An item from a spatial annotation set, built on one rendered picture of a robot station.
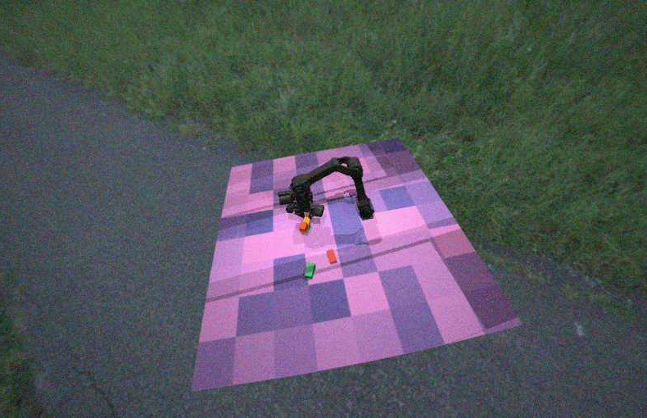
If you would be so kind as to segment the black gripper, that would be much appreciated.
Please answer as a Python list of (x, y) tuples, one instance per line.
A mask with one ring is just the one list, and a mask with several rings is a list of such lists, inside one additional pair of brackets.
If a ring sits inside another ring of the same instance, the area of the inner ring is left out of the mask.
[(310, 213), (309, 214), (310, 219), (312, 218), (312, 216), (322, 217), (324, 213), (324, 205), (316, 204), (316, 206), (313, 206), (313, 205), (311, 206), (309, 199), (310, 197), (308, 197), (308, 201), (304, 204), (300, 204), (296, 202), (289, 203), (286, 207), (287, 213), (293, 213), (293, 209), (294, 209), (294, 212), (295, 212), (294, 214), (302, 218), (305, 218), (304, 212)]

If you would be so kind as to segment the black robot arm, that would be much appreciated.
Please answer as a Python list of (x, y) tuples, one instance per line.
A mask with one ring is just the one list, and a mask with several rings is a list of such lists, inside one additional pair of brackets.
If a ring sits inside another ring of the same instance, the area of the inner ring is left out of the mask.
[[(346, 166), (341, 164), (346, 164)], [(344, 175), (349, 175), (355, 182), (356, 191), (358, 196), (355, 197), (356, 204), (360, 210), (360, 217), (362, 220), (373, 219), (375, 212), (371, 199), (367, 197), (364, 191), (363, 184), (363, 167), (358, 157), (333, 157), (330, 161), (317, 167), (307, 174), (300, 174), (292, 178), (290, 190), (278, 192), (279, 204), (289, 204), (296, 201), (304, 204), (308, 201), (313, 203), (313, 193), (310, 191), (310, 186), (318, 180), (332, 174), (333, 172), (340, 172)]]

